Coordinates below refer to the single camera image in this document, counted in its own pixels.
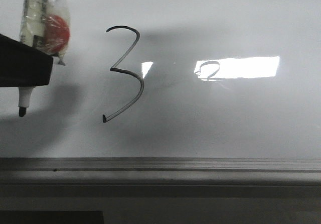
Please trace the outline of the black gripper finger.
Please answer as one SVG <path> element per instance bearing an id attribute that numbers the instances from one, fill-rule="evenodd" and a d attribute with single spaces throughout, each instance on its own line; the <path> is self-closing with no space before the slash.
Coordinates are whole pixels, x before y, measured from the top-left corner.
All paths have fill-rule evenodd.
<path id="1" fill-rule="evenodd" d="M 53 58 L 1 34 L 1 87 L 48 85 Z"/>

